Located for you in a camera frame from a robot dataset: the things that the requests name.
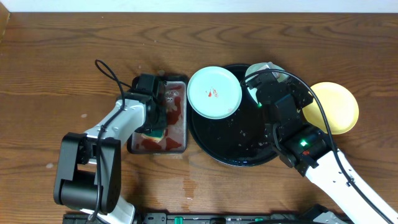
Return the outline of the green yellow sponge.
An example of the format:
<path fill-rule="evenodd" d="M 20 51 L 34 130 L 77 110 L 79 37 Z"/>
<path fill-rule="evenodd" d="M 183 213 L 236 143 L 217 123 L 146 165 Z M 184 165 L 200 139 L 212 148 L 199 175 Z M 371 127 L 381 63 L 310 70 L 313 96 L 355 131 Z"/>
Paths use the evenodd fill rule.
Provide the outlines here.
<path fill-rule="evenodd" d="M 144 139 L 148 139 L 154 142 L 160 142 L 165 135 L 165 129 L 157 129 L 157 130 L 153 130 L 150 133 L 142 133 L 142 137 Z"/>

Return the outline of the yellow plate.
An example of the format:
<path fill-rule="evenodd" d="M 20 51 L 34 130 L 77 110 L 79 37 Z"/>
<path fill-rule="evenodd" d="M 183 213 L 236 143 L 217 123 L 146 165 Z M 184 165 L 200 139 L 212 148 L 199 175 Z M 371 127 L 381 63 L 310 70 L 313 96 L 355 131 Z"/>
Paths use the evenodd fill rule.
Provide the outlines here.
<path fill-rule="evenodd" d="M 322 104 L 333 135 L 346 133 L 355 126 L 359 106 L 348 89 L 332 82 L 317 83 L 311 89 Z"/>

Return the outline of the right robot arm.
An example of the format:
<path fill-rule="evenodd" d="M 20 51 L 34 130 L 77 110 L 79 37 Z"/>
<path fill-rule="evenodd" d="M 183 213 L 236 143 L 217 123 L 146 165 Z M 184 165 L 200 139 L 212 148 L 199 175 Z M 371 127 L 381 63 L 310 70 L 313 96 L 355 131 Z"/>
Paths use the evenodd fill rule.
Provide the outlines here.
<path fill-rule="evenodd" d="M 315 92 L 299 77 L 283 70 L 260 70 L 246 75 L 241 86 L 255 89 L 254 99 L 268 119 L 266 138 L 288 167 L 322 189 L 353 223 L 397 223 L 390 207 L 353 169 L 334 142 L 329 126 L 320 128 L 304 122 L 300 111 L 312 102 Z"/>

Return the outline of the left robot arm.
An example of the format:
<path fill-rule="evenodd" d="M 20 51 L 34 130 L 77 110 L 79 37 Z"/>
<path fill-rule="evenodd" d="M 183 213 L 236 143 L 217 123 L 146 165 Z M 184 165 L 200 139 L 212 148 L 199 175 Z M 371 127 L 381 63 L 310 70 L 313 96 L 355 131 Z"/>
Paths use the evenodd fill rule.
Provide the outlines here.
<path fill-rule="evenodd" d="M 67 133 L 60 146 L 55 203 L 88 213 L 87 223 L 133 223 L 135 208 L 121 196 L 121 148 L 135 132 L 166 127 L 164 95 L 164 81 L 138 77 L 96 126 L 83 134 Z"/>

